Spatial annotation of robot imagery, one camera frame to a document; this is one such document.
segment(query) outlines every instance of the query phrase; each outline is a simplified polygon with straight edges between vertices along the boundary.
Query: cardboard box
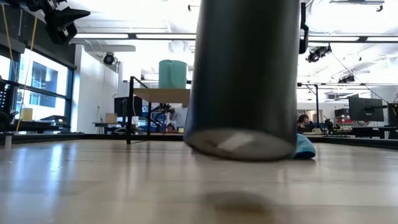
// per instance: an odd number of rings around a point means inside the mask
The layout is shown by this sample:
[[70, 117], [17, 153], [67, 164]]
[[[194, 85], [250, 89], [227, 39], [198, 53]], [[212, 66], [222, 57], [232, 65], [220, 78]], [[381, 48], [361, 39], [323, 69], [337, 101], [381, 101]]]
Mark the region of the cardboard box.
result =
[[116, 124], [116, 123], [118, 123], [118, 114], [106, 113], [105, 114], [105, 123], [107, 123], [107, 124]]

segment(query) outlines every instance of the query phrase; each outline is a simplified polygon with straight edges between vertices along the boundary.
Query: black cable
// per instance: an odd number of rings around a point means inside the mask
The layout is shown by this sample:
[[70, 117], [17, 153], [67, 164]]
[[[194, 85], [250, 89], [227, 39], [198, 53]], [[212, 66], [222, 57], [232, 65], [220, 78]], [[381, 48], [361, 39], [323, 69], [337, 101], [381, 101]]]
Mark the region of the black cable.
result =
[[[352, 75], [352, 76], [354, 76], [355, 77], [355, 79], [357, 79], [358, 81], [360, 81], [361, 82], [361, 80], [359, 80], [350, 70], [348, 70], [348, 68], [343, 64], [343, 62], [341, 62], [337, 57], [336, 57], [336, 55], [332, 52], [331, 53], [335, 58], [336, 58], [336, 60], [345, 68], [345, 70], [347, 70], [347, 72], [350, 74], [350, 75]], [[373, 91], [372, 89], [370, 89], [369, 87], [367, 87], [366, 85], [364, 85], [369, 91], [371, 91], [373, 94], [375, 94], [378, 98], [380, 98], [382, 101], [384, 101], [384, 102], [386, 102], [387, 103], [387, 105], [388, 105], [388, 101], [386, 101], [385, 99], [383, 99], [381, 96], [379, 96], [375, 91]], [[384, 113], [383, 113], [383, 117], [384, 117], [384, 120], [385, 121], [387, 121], [388, 123], [390, 123], [390, 120], [389, 119], [387, 119], [385, 116], [384, 116]]]

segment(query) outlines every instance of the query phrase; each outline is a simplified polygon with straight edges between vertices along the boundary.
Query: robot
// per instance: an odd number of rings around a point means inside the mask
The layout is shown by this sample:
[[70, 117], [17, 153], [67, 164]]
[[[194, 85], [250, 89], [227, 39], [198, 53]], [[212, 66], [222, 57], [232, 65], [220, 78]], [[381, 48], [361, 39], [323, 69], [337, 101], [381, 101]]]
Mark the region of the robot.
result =
[[32, 12], [43, 10], [47, 23], [45, 29], [51, 41], [58, 45], [65, 45], [77, 34], [73, 22], [76, 19], [89, 16], [90, 12], [70, 7], [58, 10], [59, 4], [64, 1], [66, 0], [0, 0], [0, 3]]

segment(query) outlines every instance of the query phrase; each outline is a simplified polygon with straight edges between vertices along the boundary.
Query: ceiling light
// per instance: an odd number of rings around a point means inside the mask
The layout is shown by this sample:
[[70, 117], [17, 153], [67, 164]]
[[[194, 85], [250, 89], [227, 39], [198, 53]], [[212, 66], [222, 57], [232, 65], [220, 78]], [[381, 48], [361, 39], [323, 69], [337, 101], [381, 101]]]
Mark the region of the ceiling light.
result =
[[308, 43], [308, 46], [309, 47], [327, 47], [327, 46], [329, 46], [329, 43], [313, 43], [313, 42], [309, 42]]
[[128, 34], [77, 34], [75, 39], [128, 39]]
[[398, 84], [388, 84], [388, 83], [384, 83], [384, 84], [366, 84], [366, 86], [398, 86]]
[[344, 36], [309, 36], [308, 41], [311, 42], [356, 42], [359, 37], [344, 37]]
[[384, 4], [384, 0], [380, 1], [375, 1], [375, 0], [332, 0], [330, 1], [331, 4], [362, 4], [362, 5], [370, 5], [370, 4], [375, 4], [375, 5], [380, 5]]
[[398, 37], [368, 37], [366, 41], [398, 42]]
[[361, 83], [326, 83], [328, 86], [361, 86]]
[[196, 34], [136, 34], [137, 39], [195, 40]]

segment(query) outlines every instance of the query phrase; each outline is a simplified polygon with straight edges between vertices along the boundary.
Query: table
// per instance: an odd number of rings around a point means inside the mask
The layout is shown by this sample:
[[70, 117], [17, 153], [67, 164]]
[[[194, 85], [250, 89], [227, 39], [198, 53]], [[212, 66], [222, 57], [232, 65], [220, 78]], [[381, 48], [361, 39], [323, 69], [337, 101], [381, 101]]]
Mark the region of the table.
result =
[[[137, 81], [145, 88], [134, 88], [134, 81]], [[162, 88], [148, 88], [144, 83], [138, 80], [136, 77], [130, 77], [129, 86], [129, 99], [127, 101], [127, 144], [131, 144], [131, 123], [132, 123], [132, 106], [134, 95], [139, 98], [148, 101], [148, 115], [147, 115], [147, 136], [150, 139], [150, 122], [152, 120], [152, 103], [182, 103], [185, 105], [189, 104], [191, 90], [186, 89], [162, 89]]]
[[0, 150], [1, 222], [397, 223], [397, 151], [315, 147], [314, 160], [248, 163], [183, 142], [13, 144]]
[[356, 127], [353, 128], [353, 135], [355, 137], [380, 137], [381, 139], [385, 139], [386, 135], [385, 131], [394, 132], [398, 131], [398, 127]]
[[120, 129], [121, 127], [109, 127], [109, 125], [118, 125], [117, 123], [93, 123], [96, 128], [103, 128], [104, 129], [104, 134], [107, 134], [108, 132], [113, 132], [117, 129]]
[[[10, 124], [9, 130], [17, 130], [18, 119], [14, 124]], [[70, 126], [65, 125], [52, 125], [51, 122], [43, 121], [21, 121], [18, 131], [34, 131], [38, 134], [43, 134], [45, 131], [69, 131]]]

